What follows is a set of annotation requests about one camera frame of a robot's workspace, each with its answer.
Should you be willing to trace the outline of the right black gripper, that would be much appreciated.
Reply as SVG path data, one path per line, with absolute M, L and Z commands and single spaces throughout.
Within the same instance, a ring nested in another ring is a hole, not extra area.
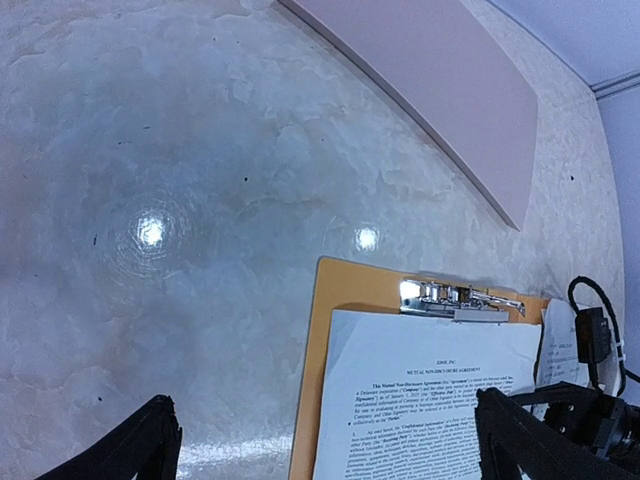
M 568 382 L 512 395 L 521 406 L 549 404 L 544 423 L 599 458 L 639 457 L 639 408 Z

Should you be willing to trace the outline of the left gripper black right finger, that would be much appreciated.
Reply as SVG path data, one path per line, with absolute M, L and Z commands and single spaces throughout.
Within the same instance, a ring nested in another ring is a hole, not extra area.
M 478 390 L 475 423 L 483 479 L 637 479 L 638 458 L 599 458 L 544 423 L 549 404 L 521 406 Z

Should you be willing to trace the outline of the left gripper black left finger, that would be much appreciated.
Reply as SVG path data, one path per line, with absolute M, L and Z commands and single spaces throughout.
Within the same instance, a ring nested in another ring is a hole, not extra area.
M 183 430 L 174 402 L 156 395 L 87 450 L 43 479 L 174 479 Z

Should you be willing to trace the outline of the white printed sheet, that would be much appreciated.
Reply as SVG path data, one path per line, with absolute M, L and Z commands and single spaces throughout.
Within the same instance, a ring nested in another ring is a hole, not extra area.
M 571 305 L 563 300 L 552 299 L 547 305 L 535 377 L 537 388 L 559 382 L 589 386 L 588 367 L 578 361 L 575 317 Z

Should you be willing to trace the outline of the white printed sheet dense text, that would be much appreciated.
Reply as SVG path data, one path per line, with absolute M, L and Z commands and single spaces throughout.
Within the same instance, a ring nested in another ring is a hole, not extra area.
M 478 479 L 476 393 L 534 388 L 541 328 L 336 310 L 316 479 Z

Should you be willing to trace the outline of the orange folder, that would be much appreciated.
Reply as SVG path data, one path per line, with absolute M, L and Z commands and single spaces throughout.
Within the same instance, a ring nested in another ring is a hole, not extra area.
M 291 479 L 313 476 L 332 312 L 343 309 L 398 315 L 403 280 L 455 283 L 330 257 L 319 260 L 289 469 Z

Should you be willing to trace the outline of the pink-brown file folder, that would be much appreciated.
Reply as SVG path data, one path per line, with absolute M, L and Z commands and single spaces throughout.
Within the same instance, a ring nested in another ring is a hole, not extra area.
M 425 130 L 515 230 L 529 205 L 534 90 L 459 1 L 287 1 Z

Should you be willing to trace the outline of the orange folder edge clip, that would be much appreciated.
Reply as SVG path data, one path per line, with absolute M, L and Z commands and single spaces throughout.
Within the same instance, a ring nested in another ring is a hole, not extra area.
M 457 323 L 507 323 L 511 310 L 526 316 L 526 307 L 520 301 L 435 281 L 402 280 L 399 297 L 402 314 Z

